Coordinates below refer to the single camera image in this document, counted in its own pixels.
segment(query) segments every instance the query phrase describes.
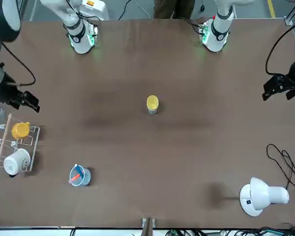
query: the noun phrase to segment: black cable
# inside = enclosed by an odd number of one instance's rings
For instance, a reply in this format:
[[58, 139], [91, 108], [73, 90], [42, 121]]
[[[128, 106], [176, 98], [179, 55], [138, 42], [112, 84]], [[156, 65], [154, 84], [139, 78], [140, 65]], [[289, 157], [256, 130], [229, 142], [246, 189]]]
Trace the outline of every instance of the black cable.
[[268, 69], [267, 69], [267, 65], [268, 65], [268, 62], [269, 62], [269, 59], [272, 55], [272, 52], [274, 50], [274, 48], [276, 47], [276, 45], [281, 41], [281, 39], [286, 35], [288, 34], [291, 30], [293, 30], [295, 28], [295, 25], [293, 25], [292, 27], [290, 27], [287, 31], [285, 31], [279, 38], [278, 40], [274, 43], [273, 47], [271, 48], [270, 52], [269, 52], [269, 55], [267, 56], [267, 59], [265, 61], [265, 72], [268, 74], [268, 75], [277, 75], [277, 76], [282, 76], [282, 77], [286, 77], [285, 75], [283, 74], [280, 74], [280, 73], [272, 73], [272, 72], [269, 72]]
[[20, 4], [20, 8], [19, 8], [19, 14], [21, 13], [22, 11], [22, 6], [23, 6], [23, 3], [24, 3], [24, 0], [22, 0], [21, 4]]
[[185, 22], [187, 22], [189, 25], [191, 25], [192, 29], [193, 29], [197, 34], [203, 35], [202, 33], [200, 33], [199, 31], [197, 31], [197, 30], [195, 29], [195, 27], [199, 27], [199, 25], [192, 23], [189, 19], [186, 19], [186, 18], [184, 18], [184, 17], [179, 17], [178, 19], [182, 19], [182, 20], [184, 20]]
[[10, 84], [10, 85], [16, 85], [16, 86], [20, 86], [20, 87], [23, 87], [23, 86], [31, 86], [33, 84], [36, 83], [36, 77], [34, 76], [34, 74], [31, 72], [31, 70], [20, 60], [18, 59], [18, 57], [16, 55], [13, 54], [13, 52], [11, 52], [10, 49], [8, 49], [8, 47], [2, 43], [2, 45], [5, 47], [5, 49], [22, 65], [24, 66], [24, 68], [32, 75], [33, 77], [33, 81], [30, 82], [30, 83], [26, 83], [26, 84]]
[[189, 236], [191, 236], [187, 230], [184, 230], [184, 232], [185, 232], [185, 235], [188, 234]]
[[122, 14], [121, 14], [121, 16], [119, 17], [118, 20], [120, 20], [120, 19], [123, 17], [123, 15], [124, 15], [124, 13], [125, 13], [125, 11], [126, 11], [126, 7], [127, 7], [128, 3], [131, 2], [131, 1], [132, 1], [132, 0], [128, 0], [128, 1], [127, 1], [126, 5], [124, 6], [123, 12], [122, 12]]
[[[289, 169], [291, 170], [291, 174], [290, 174], [289, 177], [287, 176], [287, 174], [285, 173], [285, 171], [283, 170], [283, 168], [282, 168], [282, 166], [279, 164], [279, 162], [278, 162], [276, 159], [270, 157], [269, 152], [268, 152], [268, 149], [269, 149], [270, 146], [274, 147], [274, 148], [280, 153], [280, 155], [281, 155], [282, 159], [284, 160], [285, 164], [286, 164], [286, 165], [289, 167]], [[290, 155], [287, 153], [287, 151], [285, 151], [285, 150], [280, 151], [280, 149], [279, 149], [276, 145], [274, 145], [274, 144], [268, 144], [268, 145], [266, 146], [266, 155], [268, 156], [269, 159], [271, 159], [271, 160], [273, 160], [273, 161], [276, 162], [276, 164], [279, 166], [279, 168], [280, 168], [281, 171], [283, 172], [284, 176], [286, 177], [286, 179], [287, 179], [287, 184], [286, 184], [286, 187], [285, 187], [285, 188], [287, 189], [287, 188], [289, 187], [289, 184], [290, 184], [290, 183], [295, 187], [295, 184], [294, 184], [294, 183], [292, 182], [292, 180], [291, 180], [291, 179], [292, 179], [292, 175], [293, 175], [293, 173], [295, 174], [295, 165], [294, 165], [294, 163], [293, 163], [293, 161], [292, 161], [292, 158], [291, 158]]]
[[74, 229], [72, 229], [71, 230], [71, 232], [70, 232], [70, 236], [74, 236], [75, 235], [75, 231], [76, 231], [76, 229], [74, 228]]

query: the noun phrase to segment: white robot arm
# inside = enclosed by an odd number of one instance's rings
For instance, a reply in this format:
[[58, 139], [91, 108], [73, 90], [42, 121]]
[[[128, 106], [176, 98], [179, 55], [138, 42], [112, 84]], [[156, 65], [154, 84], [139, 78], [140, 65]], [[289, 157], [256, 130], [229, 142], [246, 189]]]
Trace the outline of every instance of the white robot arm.
[[59, 16], [69, 33], [74, 50], [79, 54], [87, 53], [96, 43], [98, 27], [80, 12], [82, 0], [40, 0], [41, 3]]
[[217, 13], [200, 26], [201, 42], [212, 52], [219, 52], [226, 44], [234, 18], [234, 5], [248, 5], [255, 0], [215, 0]]

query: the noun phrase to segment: green led light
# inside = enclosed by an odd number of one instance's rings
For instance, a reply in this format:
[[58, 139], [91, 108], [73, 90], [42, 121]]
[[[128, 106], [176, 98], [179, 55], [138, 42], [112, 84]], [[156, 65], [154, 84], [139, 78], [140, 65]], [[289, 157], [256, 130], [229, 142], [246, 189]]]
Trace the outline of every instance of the green led light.
[[92, 35], [88, 35], [88, 40], [91, 46], [94, 46], [95, 44], [95, 37]]
[[203, 43], [203, 44], [206, 44], [206, 43], [207, 43], [207, 38], [208, 38], [209, 35], [210, 35], [210, 32], [207, 32], [207, 34], [205, 34], [205, 35], [203, 36], [203, 40], [202, 40], [202, 43]]

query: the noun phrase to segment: table surface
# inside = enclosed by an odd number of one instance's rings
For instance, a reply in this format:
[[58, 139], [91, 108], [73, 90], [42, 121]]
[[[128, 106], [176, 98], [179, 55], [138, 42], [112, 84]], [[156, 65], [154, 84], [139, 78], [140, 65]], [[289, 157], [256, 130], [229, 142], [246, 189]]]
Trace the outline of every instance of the table surface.
[[[41, 111], [13, 115], [42, 133], [31, 174], [0, 169], [0, 226], [139, 227], [143, 217], [158, 227], [295, 224], [292, 187], [287, 205], [259, 217], [238, 200], [251, 177], [286, 185], [267, 144], [295, 162], [295, 102], [262, 100], [265, 60], [285, 30], [282, 19], [234, 20], [213, 54], [184, 21], [109, 21], [97, 47], [79, 55], [61, 22], [24, 23], [8, 47], [37, 76], [28, 90]], [[282, 40], [270, 71], [288, 71], [294, 41]], [[31, 80], [5, 50], [0, 61], [18, 82]], [[146, 109], [151, 94], [161, 103], [155, 116]], [[90, 168], [90, 186], [68, 184], [75, 163]]]

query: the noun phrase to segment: cup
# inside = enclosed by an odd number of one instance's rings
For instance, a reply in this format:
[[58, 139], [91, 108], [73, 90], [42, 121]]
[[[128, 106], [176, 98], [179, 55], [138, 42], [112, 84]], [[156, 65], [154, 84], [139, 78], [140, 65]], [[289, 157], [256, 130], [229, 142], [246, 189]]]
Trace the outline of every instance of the cup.
[[21, 170], [30, 165], [30, 154], [23, 148], [18, 149], [15, 153], [4, 159], [3, 167], [11, 175], [17, 175]]
[[156, 114], [158, 108], [158, 98], [155, 95], [151, 95], [147, 98], [147, 109], [151, 115]]
[[[90, 172], [88, 169], [83, 168], [82, 166], [78, 165], [78, 168], [80, 168], [80, 170], [83, 173], [83, 177], [79, 176], [77, 179], [73, 180], [71, 182], [71, 184], [74, 187], [78, 187], [78, 186], [86, 186], [89, 184], [90, 182]], [[70, 176], [69, 179], [72, 179], [74, 176], [76, 176], [77, 174], [79, 174], [79, 172], [77, 171], [76, 167], [74, 166], [71, 171], [70, 171]]]
[[26, 137], [30, 132], [30, 123], [16, 123], [12, 128], [12, 136], [15, 139], [21, 139]]

